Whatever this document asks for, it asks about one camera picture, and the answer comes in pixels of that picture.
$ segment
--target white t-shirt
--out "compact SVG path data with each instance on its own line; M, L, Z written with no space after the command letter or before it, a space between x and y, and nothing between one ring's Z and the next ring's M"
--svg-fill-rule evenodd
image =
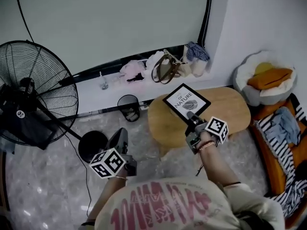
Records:
M224 188L200 178L165 178L125 186L100 211L95 230L237 230L235 216L252 211L284 229L281 206L246 184Z

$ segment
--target black trash can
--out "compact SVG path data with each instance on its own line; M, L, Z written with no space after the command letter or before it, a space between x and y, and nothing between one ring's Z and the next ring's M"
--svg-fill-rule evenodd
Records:
M93 157L105 150L108 142L107 137L99 131L90 131L82 136L78 151L83 161L90 163Z
M127 94L120 98L117 103L118 109L129 122L135 122L140 117L140 104L138 98Z

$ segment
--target black strap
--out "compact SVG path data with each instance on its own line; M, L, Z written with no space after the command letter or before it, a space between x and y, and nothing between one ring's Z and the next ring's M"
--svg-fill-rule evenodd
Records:
M242 211L237 217L246 222L252 230L274 230L270 223L252 211Z
M81 226L95 226L95 222L94 221L85 222Z

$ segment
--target handbag strap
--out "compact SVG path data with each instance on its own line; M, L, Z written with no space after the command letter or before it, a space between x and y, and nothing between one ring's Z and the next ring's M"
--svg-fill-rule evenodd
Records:
M161 76L161 65L162 65L162 62L165 60L165 59L169 59L169 62L171 64L171 67L169 68L169 70L163 75ZM152 70L152 79L154 82L160 82L162 84L168 84L173 78L174 76L176 75L176 73L178 72L178 69L180 67L180 63L174 63L172 61L172 57L168 54L165 54L161 57L161 59L158 60L158 62L155 64L153 70ZM157 76L158 76L158 80L155 80L154 79L154 69L157 69ZM168 81L167 82L162 82L165 78L169 77Z

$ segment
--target oval wooden table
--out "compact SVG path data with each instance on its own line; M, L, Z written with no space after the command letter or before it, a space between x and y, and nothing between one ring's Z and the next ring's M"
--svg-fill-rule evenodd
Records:
M242 96L234 89L219 87L198 90L199 94L211 102L200 115L206 121L212 116L225 120L229 135L246 129L250 123L250 112ZM185 131L187 124L171 113L171 109L162 101L167 94L154 99L148 109L149 130L160 144L160 156L173 148L186 146Z

